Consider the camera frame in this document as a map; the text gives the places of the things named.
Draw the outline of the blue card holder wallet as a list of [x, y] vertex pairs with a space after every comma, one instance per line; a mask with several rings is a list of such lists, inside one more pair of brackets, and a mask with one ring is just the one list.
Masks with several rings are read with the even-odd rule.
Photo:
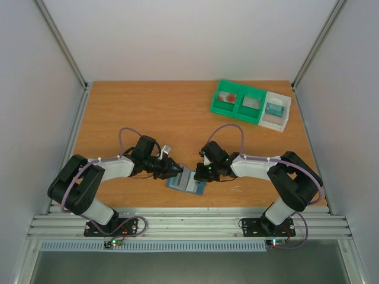
[[180, 191], [180, 192], [185, 192], [185, 193], [194, 194], [194, 195], [203, 195], [204, 194], [204, 189], [205, 189], [205, 187], [206, 187], [207, 184], [205, 182], [199, 182], [199, 181], [197, 181], [195, 179], [194, 179], [194, 181], [196, 183], [196, 187], [195, 187], [195, 191], [194, 192], [186, 192], [186, 191], [180, 190], [175, 185], [175, 182], [176, 182], [176, 179], [177, 179], [178, 175], [176, 177], [172, 177], [172, 178], [168, 179], [168, 181], [166, 183], [166, 187], [167, 188], [171, 188], [171, 189], [174, 189], [174, 190], [177, 190], [177, 191]]

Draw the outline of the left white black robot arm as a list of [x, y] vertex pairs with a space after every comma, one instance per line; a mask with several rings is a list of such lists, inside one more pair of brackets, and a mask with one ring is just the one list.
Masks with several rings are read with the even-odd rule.
[[149, 136], [140, 136], [137, 144], [116, 157], [86, 159], [72, 156], [48, 188], [50, 199], [60, 204], [62, 212], [70, 212], [87, 219], [98, 234], [115, 235], [127, 222], [119, 213], [95, 196], [102, 182], [132, 178], [141, 172], [154, 179], [170, 179], [183, 172], [183, 168], [168, 155], [169, 147], [161, 148]]

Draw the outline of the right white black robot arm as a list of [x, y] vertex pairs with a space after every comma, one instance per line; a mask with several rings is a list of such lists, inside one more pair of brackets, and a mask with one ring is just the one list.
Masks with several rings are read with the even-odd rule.
[[282, 156], [259, 157], [234, 152], [228, 154], [215, 141], [208, 142], [199, 152], [203, 158], [197, 164], [194, 179], [200, 182], [219, 182], [222, 176], [256, 178], [270, 181], [279, 198], [260, 218], [248, 225], [245, 235], [255, 231], [264, 237], [274, 237], [296, 212], [323, 198], [321, 178], [294, 152]]

